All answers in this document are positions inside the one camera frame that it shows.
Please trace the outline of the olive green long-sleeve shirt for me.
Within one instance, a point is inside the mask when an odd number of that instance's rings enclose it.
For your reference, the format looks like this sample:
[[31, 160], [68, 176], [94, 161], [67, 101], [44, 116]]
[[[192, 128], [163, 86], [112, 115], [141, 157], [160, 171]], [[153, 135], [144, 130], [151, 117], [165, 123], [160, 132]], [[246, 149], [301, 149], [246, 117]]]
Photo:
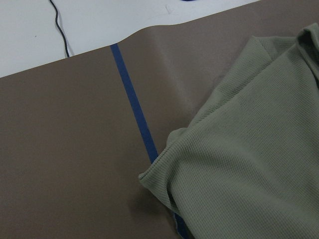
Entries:
[[319, 26], [252, 37], [140, 183], [197, 239], [319, 236]]

